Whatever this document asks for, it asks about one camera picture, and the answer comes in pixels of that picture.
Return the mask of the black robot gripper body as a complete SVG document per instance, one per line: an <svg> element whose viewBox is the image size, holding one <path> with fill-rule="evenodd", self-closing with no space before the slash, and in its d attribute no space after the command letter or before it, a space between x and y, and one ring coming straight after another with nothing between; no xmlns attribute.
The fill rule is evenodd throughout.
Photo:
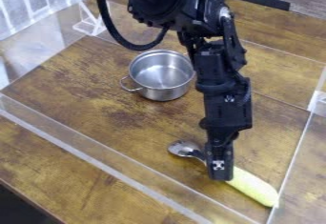
<svg viewBox="0 0 326 224"><path fill-rule="evenodd" d="M204 94L208 145L224 147L241 131L253 128L252 83L246 78L218 83L200 79L197 90Z"/></svg>

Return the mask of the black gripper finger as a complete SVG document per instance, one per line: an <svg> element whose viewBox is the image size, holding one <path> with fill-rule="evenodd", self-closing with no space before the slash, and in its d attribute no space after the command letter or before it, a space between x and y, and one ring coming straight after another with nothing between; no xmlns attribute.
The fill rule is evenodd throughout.
<svg viewBox="0 0 326 224"><path fill-rule="evenodd" d="M209 177L214 180L233 180L233 144L216 146L206 143L205 155Z"/></svg>

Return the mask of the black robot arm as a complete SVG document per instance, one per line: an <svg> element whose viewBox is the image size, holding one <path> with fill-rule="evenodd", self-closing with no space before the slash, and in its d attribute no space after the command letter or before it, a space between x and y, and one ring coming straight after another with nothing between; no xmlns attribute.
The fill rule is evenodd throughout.
<svg viewBox="0 0 326 224"><path fill-rule="evenodd" d="M150 43L138 45L120 33L106 0L97 0L105 26L118 43L133 51L146 51L176 31L186 47L204 93L206 130L205 160L209 177L236 177L233 142L253 127L252 81L240 73L248 64L234 15L225 0L129 0L128 11L138 22L161 29Z"/></svg>

